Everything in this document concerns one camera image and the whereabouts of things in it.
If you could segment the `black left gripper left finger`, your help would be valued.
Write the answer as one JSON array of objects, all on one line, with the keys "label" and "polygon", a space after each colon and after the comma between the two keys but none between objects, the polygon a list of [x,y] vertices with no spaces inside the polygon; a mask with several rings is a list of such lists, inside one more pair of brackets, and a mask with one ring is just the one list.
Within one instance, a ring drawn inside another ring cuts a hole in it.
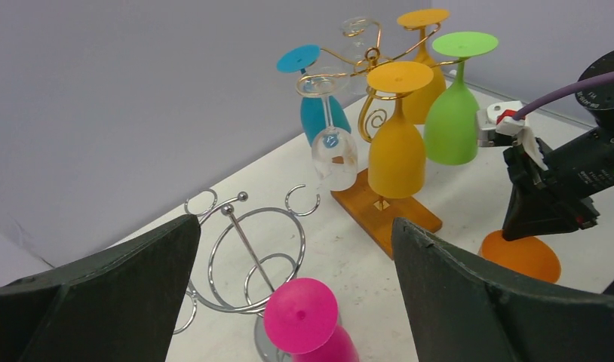
[{"label": "black left gripper left finger", "polygon": [[183,215],[0,287],[0,361],[163,361],[200,241]]}]

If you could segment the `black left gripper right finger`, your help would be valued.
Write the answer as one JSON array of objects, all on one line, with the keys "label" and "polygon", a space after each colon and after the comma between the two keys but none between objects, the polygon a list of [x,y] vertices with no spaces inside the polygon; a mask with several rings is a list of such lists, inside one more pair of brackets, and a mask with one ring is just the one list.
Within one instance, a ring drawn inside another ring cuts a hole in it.
[{"label": "black left gripper right finger", "polygon": [[391,244],[420,361],[614,361],[614,295],[527,277],[404,218]]}]

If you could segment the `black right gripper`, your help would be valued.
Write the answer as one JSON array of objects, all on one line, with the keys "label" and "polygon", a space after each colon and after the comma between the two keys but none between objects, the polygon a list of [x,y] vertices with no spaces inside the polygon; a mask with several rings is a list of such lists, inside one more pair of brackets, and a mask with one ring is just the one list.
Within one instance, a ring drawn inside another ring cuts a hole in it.
[{"label": "black right gripper", "polygon": [[503,152],[513,184],[502,226],[506,241],[596,226],[600,213],[591,196],[614,186],[614,131],[596,127],[555,149],[537,140],[547,170],[523,146]]}]

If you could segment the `orange plastic wine glass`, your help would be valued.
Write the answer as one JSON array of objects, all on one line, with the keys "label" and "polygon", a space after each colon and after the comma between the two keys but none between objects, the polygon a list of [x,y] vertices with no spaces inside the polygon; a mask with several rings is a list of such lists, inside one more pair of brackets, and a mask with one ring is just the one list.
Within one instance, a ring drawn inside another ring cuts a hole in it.
[{"label": "orange plastic wine glass", "polygon": [[489,233],[480,245],[478,255],[522,275],[555,284],[561,276],[557,254],[536,237],[507,241],[502,230]]}]

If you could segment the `gold wire glass rack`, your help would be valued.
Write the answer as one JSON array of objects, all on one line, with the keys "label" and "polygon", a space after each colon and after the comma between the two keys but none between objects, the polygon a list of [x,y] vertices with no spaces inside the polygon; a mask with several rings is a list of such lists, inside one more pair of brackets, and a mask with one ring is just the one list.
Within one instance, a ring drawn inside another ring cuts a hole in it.
[{"label": "gold wire glass rack", "polygon": [[[419,90],[408,94],[403,101],[404,114],[407,120],[415,125],[422,124],[433,101],[438,97],[433,91],[434,87],[444,84],[444,77],[439,70],[439,64],[433,61],[426,49],[426,42],[434,35],[427,32],[428,26],[433,26],[434,31],[441,28],[442,22],[447,19],[449,13],[445,9],[423,9],[401,15],[398,24],[406,30],[417,30],[420,39],[411,48],[418,52],[413,60],[405,60],[410,54],[406,50],[395,57],[388,57],[381,53],[380,44],[382,35],[376,35],[376,44],[365,53],[365,60],[357,63],[362,69],[352,73],[353,76],[362,75],[366,78],[369,72],[378,66],[394,61],[413,61],[430,67],[434,77],[429,84]],[[394,94],[385,94],[374,90],[368,85],[366,99],[358,116],[358,132],[361,139],[368,143],[378,131],[380,126],[387,121],[394,111]],[[385,198],[376,194],[368,183],[368,165],[362,170],[355,184],[344,191],[332,193],[333,198],[345,209],[355,222],[382,248],[388,255],[392,255],[391,224],[394,219],[403,217],[417,222],[432,232],[441,229],[442,222],[424,205],[420,204],[413,195],[408,198]]]}]

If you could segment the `green plastic wine glass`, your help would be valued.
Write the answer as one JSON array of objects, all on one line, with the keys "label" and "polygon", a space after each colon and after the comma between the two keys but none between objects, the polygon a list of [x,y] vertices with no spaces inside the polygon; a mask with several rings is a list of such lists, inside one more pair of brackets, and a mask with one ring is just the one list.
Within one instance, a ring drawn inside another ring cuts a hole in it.
[{"label": "green plastic wine glass", "polygon": [[445,165],[471,162],[478,152],[476,113],[480,109],[464,81],[466,60],[495,50],[499,40],[485,32],[451,32],[435,39],[432,48],[458,61],[452,84],[433,102],[423,139],[427,158]]}]

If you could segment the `silver wire glass rack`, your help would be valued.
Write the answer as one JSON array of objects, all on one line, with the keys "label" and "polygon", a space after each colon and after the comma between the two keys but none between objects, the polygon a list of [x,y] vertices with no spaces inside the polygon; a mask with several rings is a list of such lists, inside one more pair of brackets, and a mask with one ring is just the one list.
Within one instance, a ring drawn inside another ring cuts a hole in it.
[{"label": "silver wire glass rack", "polygon": [[[217,311],[224,314],[242,314],[242,315],[254,315],[256,317],[256,321],[253,328],[253,341],[256,346],[256,350],[263,361],[291,361],[292,357],[289,353],[282,351],[278,347],[274,346],[268,337],[265,328],[263,326],[263,312],[266,309],[267,302],[271,298],[271,296],[266,296],[265,298],[254,302],[250,297],[250,282],[251,278],[255,272],[259,272],[262,279],[265,281],[267,286],[269,287],[271,292],[277,290],[277,287],[273,286],[268,273],[263,268],[264,262],[271,259],[284,259],[289,262],[291,270],[288,276],[283,280],[284,283],[292,281],[297,278],[298,272],[302,267],[303,261],[305,259],[305,251],[306,251],[306,235],[305,230],[302,226],[302,223],[299,221],[301,217],[306,217],[313,214],[321,205],[321,195],[315,195],[315,204],[314,206],[305,212],[298,212],[294,210],[290,206],[290,198],[292,194],[306,187],[306,184],[299,184],[294,186],[293,188],[287,191],[287,194],[284,197],[284,207],[260,207],[254,210],[248,211],[246,213],[238,216],[235,212],[234,203],[236,202],[246,202],[249,199],[249,195],[245,191],[240,191],[235,197],[226,199],[224,201],[220,201],[218,194],[210,188],[202,189],[197,192],[196,195],[187,198],[183,203],[184,213],[188,215],[193,215],[198,218],[199,225],[203,226],[214,214],[220,212],[223,216],[229,219],[229,224],[223,229],[220,236],[217,238],[215,243],[210,250],[210,254],[207,261],[207,282],[209,284],[210,292],[213,294],[215,302],[211,302],[205,296],[203,296],[198,288],[194,285],[193,280],[189,280],[187,284],[187,288],[185,291],[185,295],[189,298],[191,302],[191,312],[187,321],[181,326],[176,328],[173,331],[173,334],[179,335],[184,333],[195,321],[198,307],[203,305],[210,310]],[[198,196],[208,193],[212,195],[213,200],[209,207],[205,210],[195,213],[190,210],[189,204],[190,201],[197,198]],[[299,252],[296,257],[292,257],[287,253],[271,253],[267,256],[260,257],[254,251],[254,248],[248,238],[246,236],[245,231],[242,229],[241,222],[247,218],[252,216],[262,214],[262,213],[277,213],[282,216],[287,217],[296,227],[298,233],[298,242],[299,242]],[[214,280],[214,263],[216,260],[216,254],[223,243],[225,237],[234,231],[237,233],[241,243],[245,247],[245,250],[248,252],[251,260],[253,261],[253,266],[247,272],[244,285],[243,285],[243,293],[245,298],[245,304],[240,306],[234,306],[229,304],[218,292],[216,288],[216,282]]]}]

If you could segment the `pink plastic wine glass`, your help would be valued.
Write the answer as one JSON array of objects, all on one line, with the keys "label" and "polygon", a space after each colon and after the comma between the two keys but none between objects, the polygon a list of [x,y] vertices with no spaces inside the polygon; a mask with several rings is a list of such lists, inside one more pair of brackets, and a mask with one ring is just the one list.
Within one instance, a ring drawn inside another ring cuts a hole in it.
[{"label": "pink plastic wine glass", "polygon": [[355,344],[339,323],[333,291],[314,278],[297,278],[272,293],[263,313],[271,343],[292,361],[359,361]]}]

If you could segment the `clear small wine glass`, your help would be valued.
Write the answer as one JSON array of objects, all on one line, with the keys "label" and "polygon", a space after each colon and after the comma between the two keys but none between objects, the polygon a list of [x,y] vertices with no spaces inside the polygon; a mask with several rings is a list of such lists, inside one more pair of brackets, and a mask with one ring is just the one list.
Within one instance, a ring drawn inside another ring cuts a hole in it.
[{"label": "clear small wine glass", "polygon": [[319,180],[330,191],[343,191],[355,184],[358,152],[352,135],[333,123],[332,96],[348,84],[348,75],[337,67],[325,66],[296,83],[305,98],[318,100],[324,127],[311,143],[312,160]]}]

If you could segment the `blue plastic wine glass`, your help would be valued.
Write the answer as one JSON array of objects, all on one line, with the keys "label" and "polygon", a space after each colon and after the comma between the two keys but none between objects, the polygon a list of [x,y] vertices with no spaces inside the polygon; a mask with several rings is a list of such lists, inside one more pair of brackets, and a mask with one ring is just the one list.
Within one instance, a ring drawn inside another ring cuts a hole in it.
[{"label": "blue plastic wine glass", "polygon": [[[301,45],[280,57],[276,63],[276,69],[282,73],[300,72],[301,75],[305,75],[306,68],[316,62],[320,52],[321,49],[316,44]],[[330,96],[330,108],[333,125],[351,133],[351,125],[342,106],[334,96]],[[323,103],[319,98],[302,98],[300,121],[308,144],[311,146],[315,137],[327,126]]]}]

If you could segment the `clear patterned wine glass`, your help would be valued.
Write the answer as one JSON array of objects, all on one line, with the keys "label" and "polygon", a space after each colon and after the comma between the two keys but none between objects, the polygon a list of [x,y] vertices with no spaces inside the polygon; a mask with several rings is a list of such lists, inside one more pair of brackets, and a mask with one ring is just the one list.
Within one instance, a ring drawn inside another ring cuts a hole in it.
[{"label": "clear patterned wine glass", "polygon": [[350,60],[350,63],[342,62],[342,68],[345,73],[353,73],[362,69],[361,66],[357,66],[357,63],[365,60],[366,51],[376,44],[376,36],[373,39],[370,38],[370,27],[376,27],[377,22],[369,17],[354,17],[347,19],[341,25],[342,34],[348,39],[348,44],[341,51],[341,55]]}]

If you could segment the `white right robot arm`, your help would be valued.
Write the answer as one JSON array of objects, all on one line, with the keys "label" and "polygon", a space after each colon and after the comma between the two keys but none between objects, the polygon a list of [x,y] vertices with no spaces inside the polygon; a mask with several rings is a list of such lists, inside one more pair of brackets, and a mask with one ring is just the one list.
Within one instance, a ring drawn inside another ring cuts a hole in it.
[{"label": "white right robot arm", "polygon": [[591,196],[614,186],[614,51],[595,60],[578,81],[546,94],[512,115],[574,95],[597,126],[556,149],[535,136],[518,137],[503,152],[513,185],[502,227],[506,241],[588,229],[600,215]]}]

